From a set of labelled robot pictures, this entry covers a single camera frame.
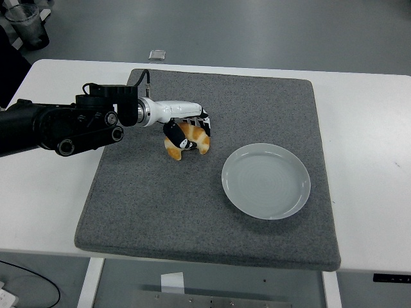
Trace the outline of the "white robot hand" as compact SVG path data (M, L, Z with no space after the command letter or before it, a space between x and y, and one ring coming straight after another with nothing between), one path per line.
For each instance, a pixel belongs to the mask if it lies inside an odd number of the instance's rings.
M193 118L209 137L211 135L211 123L207 112L198 103L188 101L152 101L146 100L146 123L144 127L156 122L163 123L163 132L171 143L179 149L194 148L196 142L189 141L182 128L175 119Z

